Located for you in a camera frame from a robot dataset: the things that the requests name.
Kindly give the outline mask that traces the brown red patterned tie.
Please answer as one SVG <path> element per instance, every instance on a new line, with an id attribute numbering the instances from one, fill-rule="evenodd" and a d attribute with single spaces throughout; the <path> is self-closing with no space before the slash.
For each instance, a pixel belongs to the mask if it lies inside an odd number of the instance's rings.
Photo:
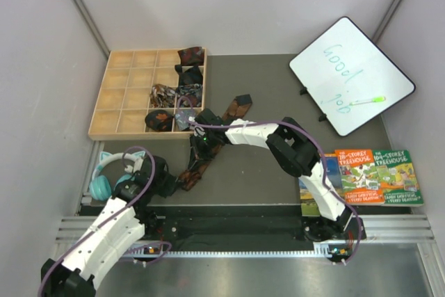
<path id="1" fill-rule="evenodd" d="M 201 125 L 230 125 L 242 119 L 252 106 L 249 94 L 236 96 L 222 117 L 214 114 L 209 108 L 197 114 L 194 121 Z M 185 191 L 191 190 L 202 178 L 219 151 L 229 143 L 224 136 L 226 129 L 210 129 L 193 126 L 193 135 L 189 137 L 191 145 L 188 167 L 178 176 L 178 183 Z"/>

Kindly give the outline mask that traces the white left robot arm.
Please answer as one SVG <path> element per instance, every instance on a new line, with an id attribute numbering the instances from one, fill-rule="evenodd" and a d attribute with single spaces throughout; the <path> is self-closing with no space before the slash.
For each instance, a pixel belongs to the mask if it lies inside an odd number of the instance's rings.
<path id="1" fill-rule="evenodd" d="M 106 274 L 135 242 L 158 229 L 148 204 L 154 195 L 168 197 L 177 189 L 165 159 L 137 152 L 101 152 L 92 172 L 90 194 L 105 203 L 82 237 L 57 260 L 41 268 L 39 296 L 95 296 Z"/>

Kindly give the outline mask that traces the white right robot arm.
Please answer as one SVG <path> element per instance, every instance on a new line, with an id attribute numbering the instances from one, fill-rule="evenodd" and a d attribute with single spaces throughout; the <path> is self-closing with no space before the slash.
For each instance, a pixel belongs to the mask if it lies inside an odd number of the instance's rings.
<path id="1" fill-rule="evenodd" d="M 279 167 L 299 179 L 315 200 L 319 215 L 305 218 L 302 228 L 312 241 L 345 239 L 359 243 L 365 239 L 364 224 L 357 210 L 334 189 L 327 178 L 327 158 L 320 145 L 292 118 L 253 122 L 243 119 L 223 121 L 209 109 L 187 123 L 195 132 L 198 156 L 209 160 L 217 145 L 249 145 L 267 149 Z"/>

